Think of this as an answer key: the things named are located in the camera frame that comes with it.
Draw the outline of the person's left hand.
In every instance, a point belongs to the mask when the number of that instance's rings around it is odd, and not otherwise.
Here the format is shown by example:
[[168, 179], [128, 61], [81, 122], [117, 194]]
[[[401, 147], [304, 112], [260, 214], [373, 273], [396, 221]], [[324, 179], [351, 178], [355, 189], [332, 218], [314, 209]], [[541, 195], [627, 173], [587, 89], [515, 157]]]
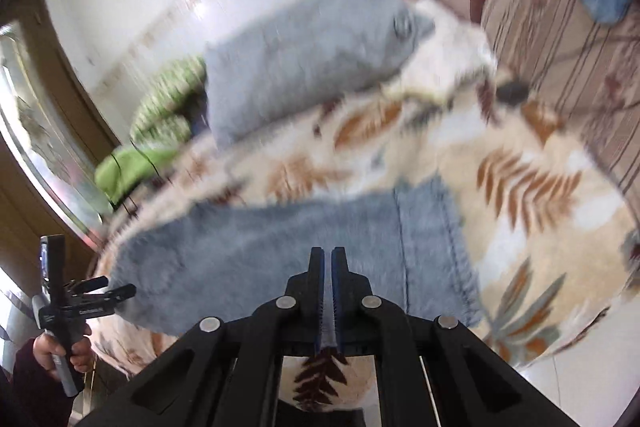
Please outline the person's left hand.
[[[93, 367], [93, 362], [96, 356], [92, 351], [90, 336], [92, 330], [89, 325], [85, 326], [85, 332], [81, 340], [74, 343], [72, 346], [72, 355], [70, 361], [73, 368], [78, 373], [88, 373]], [[32, 344], [32, 354], [38, 364], [46, 371], [46, 373], [52, 377], [55, 381], [60, 381], [60, 375], [56, 369], [53, 357], [57, 355], [60, 358], [66, 357], [66, 351], [53, 336], [42, 333], [40, 334]]]

